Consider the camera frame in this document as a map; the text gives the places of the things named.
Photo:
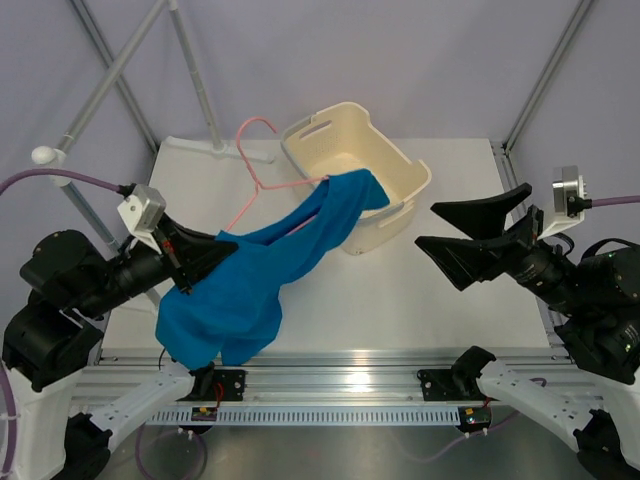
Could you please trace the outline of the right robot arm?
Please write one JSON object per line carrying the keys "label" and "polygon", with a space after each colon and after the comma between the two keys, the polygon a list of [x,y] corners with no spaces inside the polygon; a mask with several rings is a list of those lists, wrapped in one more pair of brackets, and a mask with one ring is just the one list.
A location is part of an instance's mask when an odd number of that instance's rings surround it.
{"label": "right robot arm", "polygon": [[555,331],[577,368],[602,398],[598,408],[566,399],[510,370],[473,346],[446,370],[419,372],[422,382],[464,398],[509,405],[561,439],[597,479],[639,475],[639,246],[600,240],[578,263],[546,242],[545,215],[530,207],[507,215],[530,194],[529,184],[485,199],[438,202],[432,211],[460,238],[421,236],[416,245],[458,289],[500,275],[542,300],[565,319]]}

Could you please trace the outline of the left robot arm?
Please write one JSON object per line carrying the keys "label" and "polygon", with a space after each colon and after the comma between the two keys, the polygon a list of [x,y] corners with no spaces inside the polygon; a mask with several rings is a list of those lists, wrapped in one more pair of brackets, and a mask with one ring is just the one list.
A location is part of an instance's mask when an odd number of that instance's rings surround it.
{"label": "left robot arm", "polygon": [[41,240],[20,270],[31,288],[7,325],[1,388],[7,408],[5,479],[93,479],[134,430],[163,406],[221,395],[212,364],[171,363],[95,413],[71,414],[73,391],[102,340],[97,322],[114,308],[172,280],[191,293],[237,250],[218,236],[162,216],[152,237],[105,258],[77,230]]}

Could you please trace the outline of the blue t shirt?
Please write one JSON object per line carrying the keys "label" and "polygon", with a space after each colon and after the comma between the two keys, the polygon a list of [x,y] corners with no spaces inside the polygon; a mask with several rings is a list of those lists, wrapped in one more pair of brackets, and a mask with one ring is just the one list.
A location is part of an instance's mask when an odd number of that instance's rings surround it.
{"label": "blue t shirt", "polygon": [[163,296],[156,340],[190,370],[215,358],[226,365],[244,364],[279,332],[282,286],[304,277],[339,247],[364,211],[389,203],[375,176],[359,169],[323,180],[274,224],[244,235],[220,232],[218,239],[236,244],[236,251],[191,294],[172,287]]}

